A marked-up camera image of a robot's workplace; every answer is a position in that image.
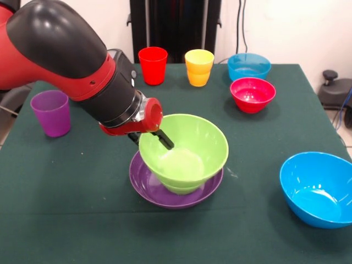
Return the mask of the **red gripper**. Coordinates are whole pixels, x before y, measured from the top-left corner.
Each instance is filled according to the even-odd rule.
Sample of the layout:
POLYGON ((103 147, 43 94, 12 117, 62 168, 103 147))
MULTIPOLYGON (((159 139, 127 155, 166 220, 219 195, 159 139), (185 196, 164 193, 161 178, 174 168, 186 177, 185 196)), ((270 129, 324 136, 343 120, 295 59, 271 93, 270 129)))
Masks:
POLYGON ((160 143, 168 150, 174 147, 173 141, 160 128, 163 118, 162 106, 156 98, 144 98, 137 112, 126 122, 114 128, 108 128, 100 124, 100 128, 111 136, 124 136, 136 145, 139 145, 141 133, 152 133, 158 137, 160 143))

